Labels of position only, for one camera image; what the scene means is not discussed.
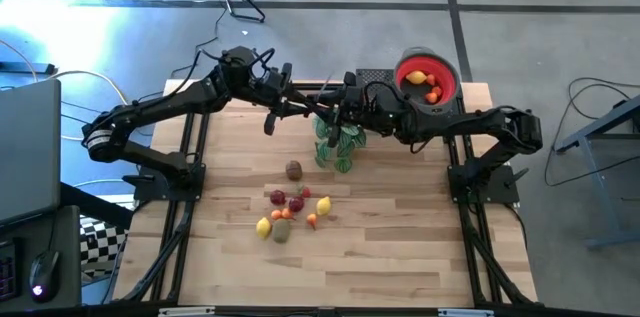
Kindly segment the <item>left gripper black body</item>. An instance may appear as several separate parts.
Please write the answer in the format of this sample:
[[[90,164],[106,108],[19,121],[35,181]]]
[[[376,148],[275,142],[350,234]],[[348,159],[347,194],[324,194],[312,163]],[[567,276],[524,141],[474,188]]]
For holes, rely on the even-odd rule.
[[[262,78],[262,94],[267,100],[269,113],[264,122],[264,133],[271,136],[275,130],[276,119],[279,117],[283,98],[292,74],[292,64],[284,63],[278,70],[275,67],[269,68]]]

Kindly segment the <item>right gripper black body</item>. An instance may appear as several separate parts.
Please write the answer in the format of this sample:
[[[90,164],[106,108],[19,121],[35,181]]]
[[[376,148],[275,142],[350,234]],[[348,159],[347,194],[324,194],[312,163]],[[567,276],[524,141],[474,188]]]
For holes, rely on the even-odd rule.
[[[405,97],[388,81],[362,80],[358,74],[346,72],[339,112],[327,114],[327,145],[340,147],[347,130],[378,133],[382,137],[405,137]]]

